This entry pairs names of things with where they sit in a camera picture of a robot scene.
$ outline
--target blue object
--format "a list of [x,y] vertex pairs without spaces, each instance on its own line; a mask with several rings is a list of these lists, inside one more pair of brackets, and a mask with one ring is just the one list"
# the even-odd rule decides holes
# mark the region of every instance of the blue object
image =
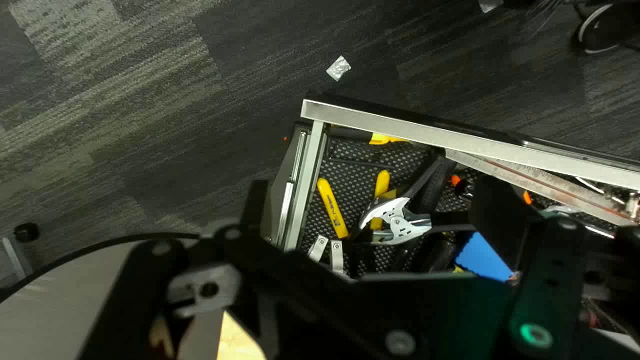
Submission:
[[481,233],[474,233],[457,259],[457,265],[482,279],[507,283],[513,271],[496,254],[496,251],[484,241]]

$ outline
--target green led light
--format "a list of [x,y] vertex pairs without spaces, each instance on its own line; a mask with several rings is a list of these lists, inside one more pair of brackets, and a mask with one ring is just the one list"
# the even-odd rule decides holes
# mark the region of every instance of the green led light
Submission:
[[554,344],[552,334],[539,325],[523,325],[521,337],[529,347],[541,348],[541,350],[549,350]]

